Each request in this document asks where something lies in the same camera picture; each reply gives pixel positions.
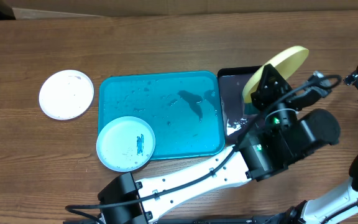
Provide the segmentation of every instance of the teal tray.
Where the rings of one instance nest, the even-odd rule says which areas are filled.
[[[99,92],[99,133],[134,116],[155,134],[151,160],[210,156],[224,147],[218,80],[207,71],[111,77]]]

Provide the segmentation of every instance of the yellow plate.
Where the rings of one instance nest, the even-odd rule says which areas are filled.
[[[258,88],[265,65],[273,65],[281,76],[284,79],[287,79],[303,64],[308,55],[308,49],[301,46],[294,46],[274,56],[274,58],[270,59],[262,67],[260,67],[245,85],[242,90],[242,98],[244,99],[244,102],[252,102],[251,93],[255,92]]]

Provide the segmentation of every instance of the green indicator light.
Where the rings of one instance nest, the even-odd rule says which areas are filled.
[[[280,120],[277,119],[277,118],[273,118],[273,123],[274,123],[274,124],[280,124]]]

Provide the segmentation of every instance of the white plate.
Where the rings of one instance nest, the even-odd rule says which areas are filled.
[[[41,110],[53,119],[66,120],[83,114],[93,99],[92,81],[82,72],[64,70],[53,74],[42,85]]]
[[[125,116],[117,118],[102,129],[96,142],[96,152],[107,168],[129,172],[142,167],[155,147],[152,128],[144,120]]]

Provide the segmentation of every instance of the wooden table surface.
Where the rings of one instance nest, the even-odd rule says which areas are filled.
[[[310,55],[289,83],[314,70],[352,72],[358,64],[358,11],[283,12],[173,17],[0,21],[0,223],[61,223],[80,218],[68,204],[97,203],[118,173],[96,155],[98,92],[111,75],[260,65],[293,45]],[[55,121],[38,104],[42,83],[75,69],[92,79],[91,108],[78,119]],[[268,215],[321,196],[348,178],[358,154],[358,91],[341,85],[305,109],[338,119],[340,143],[324,147],[290,170],[236,189],[211,192],[165,218]],[[152,177],[205,158],[151,162],[135,172]],[[345,223],[358,223],[358,215]]]

